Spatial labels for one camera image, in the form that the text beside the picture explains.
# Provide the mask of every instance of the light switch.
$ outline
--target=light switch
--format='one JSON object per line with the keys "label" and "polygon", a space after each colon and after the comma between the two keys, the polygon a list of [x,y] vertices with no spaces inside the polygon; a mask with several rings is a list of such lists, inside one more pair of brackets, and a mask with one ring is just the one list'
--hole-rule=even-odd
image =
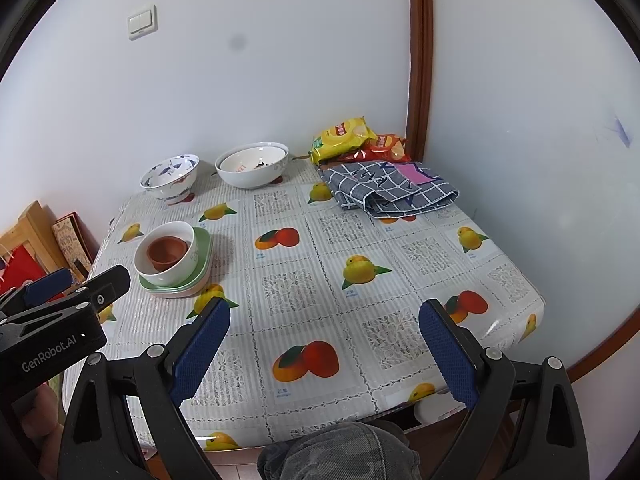
{"label": "light switch", "polygon": [[155,5],[139,10],[127,19],[129,39],[136,40],[158,30],[158,10]]}
{"label": "light switch", "polygon": [[151,11],[146,10],[139,16],[140,18],[140,28],[151,27]]}
{"label": "light switch", "polygon": [[129,34],[133,34],[140,30],[140,16],[132,16],[129,18]]}

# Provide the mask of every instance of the camo pants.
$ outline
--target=camo pants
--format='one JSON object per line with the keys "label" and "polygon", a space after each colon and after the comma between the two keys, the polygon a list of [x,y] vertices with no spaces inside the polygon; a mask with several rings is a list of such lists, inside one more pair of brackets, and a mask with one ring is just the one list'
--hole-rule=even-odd
{"label": "camo pants", "polygon": [[264,480],[420,480],[420,457],[395,424],[342,422],[262,450]]}

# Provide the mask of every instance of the red chip bag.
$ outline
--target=red chip bag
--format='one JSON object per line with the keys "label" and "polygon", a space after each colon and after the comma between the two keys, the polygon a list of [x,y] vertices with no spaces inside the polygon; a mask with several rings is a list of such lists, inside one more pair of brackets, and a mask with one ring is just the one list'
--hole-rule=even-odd
{"label": "red chip bag", "polygon": [[378,135],[368,139],[359,149],[337,157],[341,162],[364,162],[365,160],[386,160],[387,162],[410,162],[404,152],[404,137],[395,134]]}

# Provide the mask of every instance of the wooden door frame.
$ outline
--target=wooden door frame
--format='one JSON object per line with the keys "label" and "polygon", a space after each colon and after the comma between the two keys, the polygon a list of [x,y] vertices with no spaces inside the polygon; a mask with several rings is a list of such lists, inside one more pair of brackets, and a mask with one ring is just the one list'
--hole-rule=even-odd
{"label": "wooden door frame", "polygon": [[636,307],[631,316],[613,334],[567,370],[571,382],[577,381],[600,366],[620,350],[638,331],[640,331],[640,306]]}
{"label": "wooden door frame", "polygon": [[433,0],[410,0],[411,70],[406,150],[422,161],[427,142],[433,71]]}

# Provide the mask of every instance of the red fabric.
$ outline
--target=red fabric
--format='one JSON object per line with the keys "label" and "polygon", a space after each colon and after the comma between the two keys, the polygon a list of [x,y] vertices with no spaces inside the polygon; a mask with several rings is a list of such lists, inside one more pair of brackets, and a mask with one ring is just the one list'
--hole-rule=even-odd
{"label": "red fabric", "polygon": [[[18,288],[25,282],[35,282],[46,275],[24,246],[19,246],[12,255],[13,258],[4,256],[6,267],[0,272],[0,294],[8,291],[12,286]],[[62,298],[62,294],[51,299],[57,298]]]}

